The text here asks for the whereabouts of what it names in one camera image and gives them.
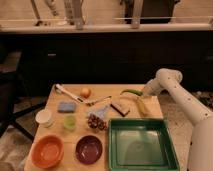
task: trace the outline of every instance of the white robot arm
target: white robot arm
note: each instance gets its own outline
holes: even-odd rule
[[[144,87],[143,95],[158,95],[166,89],[195,126],[188,157],[187,171],[213,171],[213,112],[204,106],[179,83],[182,74],[177,70],[160,69],[156,78]]]

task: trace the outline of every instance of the white container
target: white container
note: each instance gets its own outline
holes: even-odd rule
[[[49,127],[53,123],[52,112],[48,109],[40,110],[35,119],[43,127]]]

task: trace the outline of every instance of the green plastic tray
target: green plastic tray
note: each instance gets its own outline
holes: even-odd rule
[[[175,150],[164,120],[110,120],[109,169],[179,171]]]

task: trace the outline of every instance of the purple bowl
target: purple bowl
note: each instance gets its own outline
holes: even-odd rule
[[[101,157],[101,141],[92,135],[85,136],[78,141],[75,154],[81,163],[93,164]]]

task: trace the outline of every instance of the sponge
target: sponge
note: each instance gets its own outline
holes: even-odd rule
[[[59,113],[74,113],[76,104],[74,102],[60,102],[58,105]]]

